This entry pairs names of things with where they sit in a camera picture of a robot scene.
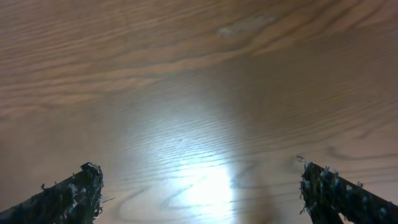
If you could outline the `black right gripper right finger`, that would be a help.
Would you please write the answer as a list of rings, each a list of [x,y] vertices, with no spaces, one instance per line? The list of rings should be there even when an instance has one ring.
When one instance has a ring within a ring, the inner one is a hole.
[[[328,166],[304,163],[300,181],[300,198],[305,202],[301,212],[307,212],[314,224],[351,223],[397,224],[397,205],[363,189],[332,172]]]

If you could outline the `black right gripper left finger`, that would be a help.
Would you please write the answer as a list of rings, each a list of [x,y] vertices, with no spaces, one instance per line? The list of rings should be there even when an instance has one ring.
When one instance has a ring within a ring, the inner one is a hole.
[[[103,173],[87,162],[81,171],[1,212],[1,223],[92,224],[102,213]]]

